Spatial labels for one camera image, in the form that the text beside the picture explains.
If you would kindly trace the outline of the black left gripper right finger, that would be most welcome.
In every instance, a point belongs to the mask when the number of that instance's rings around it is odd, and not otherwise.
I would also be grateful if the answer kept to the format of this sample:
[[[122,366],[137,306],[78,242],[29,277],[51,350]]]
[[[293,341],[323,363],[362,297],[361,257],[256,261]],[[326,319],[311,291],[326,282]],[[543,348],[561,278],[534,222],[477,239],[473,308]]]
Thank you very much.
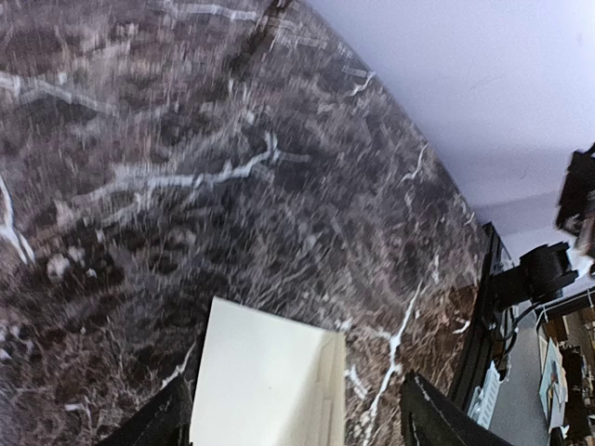
[[[403,444],[505,446],[509,443],[478,425],[417,372],[401,385]]]

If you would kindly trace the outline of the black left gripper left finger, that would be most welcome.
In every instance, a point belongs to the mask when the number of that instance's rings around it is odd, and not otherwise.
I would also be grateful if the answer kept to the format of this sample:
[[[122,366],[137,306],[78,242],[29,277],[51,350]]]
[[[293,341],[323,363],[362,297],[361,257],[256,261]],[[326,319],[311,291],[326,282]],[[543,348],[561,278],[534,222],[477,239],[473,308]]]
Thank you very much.
[[[192,445],[192,399],[184,379],[174,378],[109,436],[112,446]]]

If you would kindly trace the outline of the cream paper envelope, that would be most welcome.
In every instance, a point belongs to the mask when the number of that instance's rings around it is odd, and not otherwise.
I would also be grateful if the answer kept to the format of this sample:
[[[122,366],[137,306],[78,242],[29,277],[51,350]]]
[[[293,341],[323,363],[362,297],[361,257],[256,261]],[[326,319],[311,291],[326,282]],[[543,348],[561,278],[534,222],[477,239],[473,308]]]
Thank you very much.
[[[341,445],[345,336],[214,298],[193,445]]]

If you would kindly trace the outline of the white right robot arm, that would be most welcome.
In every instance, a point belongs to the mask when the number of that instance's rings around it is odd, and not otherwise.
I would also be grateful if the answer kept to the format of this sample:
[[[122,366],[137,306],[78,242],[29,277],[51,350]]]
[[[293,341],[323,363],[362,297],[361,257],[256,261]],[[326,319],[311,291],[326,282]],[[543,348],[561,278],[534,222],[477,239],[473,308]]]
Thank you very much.
[[[594,259],[594,149],[574,151],[566,170],[558,201],[555,227],[575,238],[573,245],[559,242],[543,244],[520,257],[520,264],[494,275],[490,291],[496,308],[504,311],[526,300],[532,306],[513,320],[510,331],[497,335],[505,342],[518,333],[522,318],[541,304],[549,302],[579,276],[579,269],[569,257],[574,248],[580,257]]]

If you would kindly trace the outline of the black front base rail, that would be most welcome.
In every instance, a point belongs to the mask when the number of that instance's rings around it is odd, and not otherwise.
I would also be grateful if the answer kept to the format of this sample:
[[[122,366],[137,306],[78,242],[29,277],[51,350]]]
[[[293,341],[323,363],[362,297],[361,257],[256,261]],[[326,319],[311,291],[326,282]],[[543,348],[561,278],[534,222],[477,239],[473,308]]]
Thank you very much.
[[[464,347],[461,350],[455,377],[449,388],[448,398],[455,406],[467,412],[476,387],[483,385],[486,371],[492,362],[494,341],[492,334],[501,317],[496,315],[496,304],[489,291],[491,276],[501,272],[506,260],[510,260],[508,250],[492,222],[483,226],[487,236],[487,251],[483,260],[482,277],[476,295],[469,328],[465,332]]]

